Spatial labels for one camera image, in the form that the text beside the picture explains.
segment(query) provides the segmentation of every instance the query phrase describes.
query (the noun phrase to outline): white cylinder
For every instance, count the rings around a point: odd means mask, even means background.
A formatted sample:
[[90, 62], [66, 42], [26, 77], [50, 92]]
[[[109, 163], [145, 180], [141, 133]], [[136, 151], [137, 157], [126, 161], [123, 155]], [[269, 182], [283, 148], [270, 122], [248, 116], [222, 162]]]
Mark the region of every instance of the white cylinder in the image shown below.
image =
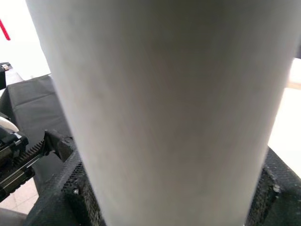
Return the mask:
[[242, 226], [298, 0], [27, 0], [108, 226]]

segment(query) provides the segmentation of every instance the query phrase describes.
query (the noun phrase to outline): red line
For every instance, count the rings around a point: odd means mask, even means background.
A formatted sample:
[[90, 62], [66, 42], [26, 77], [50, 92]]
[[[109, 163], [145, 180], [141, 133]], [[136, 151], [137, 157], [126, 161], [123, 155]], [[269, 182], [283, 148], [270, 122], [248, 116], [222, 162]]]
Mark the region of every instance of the red line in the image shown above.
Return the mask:
[[3, 34], [4, 34], [5, 38], [6, 38], [7, 40], [10, 40], [10, 37], [9, 37], [9, 35], [8, 35], [8, 32], [6, 31], [6, 29], [5, 29], [4, 25], [3, 25], [3, 23], [1, 22], [1, 20], [0, 20], [0, 27], [1, 27], [1, 30], [3, 31]]

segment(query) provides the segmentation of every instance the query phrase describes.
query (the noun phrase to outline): tile floor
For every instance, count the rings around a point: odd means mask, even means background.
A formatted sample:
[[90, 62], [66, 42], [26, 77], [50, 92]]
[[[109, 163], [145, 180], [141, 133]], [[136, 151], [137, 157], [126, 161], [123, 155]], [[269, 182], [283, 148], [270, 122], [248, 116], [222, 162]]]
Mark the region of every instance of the tile floor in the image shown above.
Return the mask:
[[4, 201], [0, 202], [0, 208], [28, 214], [38, 197], [34, 181], [30, 179]]

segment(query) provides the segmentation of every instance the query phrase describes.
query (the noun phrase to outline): white tube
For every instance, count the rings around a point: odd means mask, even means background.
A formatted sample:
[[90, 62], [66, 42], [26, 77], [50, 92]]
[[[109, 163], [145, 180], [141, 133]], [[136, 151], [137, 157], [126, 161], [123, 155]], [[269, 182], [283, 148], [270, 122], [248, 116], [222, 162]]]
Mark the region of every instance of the white tube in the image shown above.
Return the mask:
[[108, 226], [241, 226], [298, 0], [28, 0]]

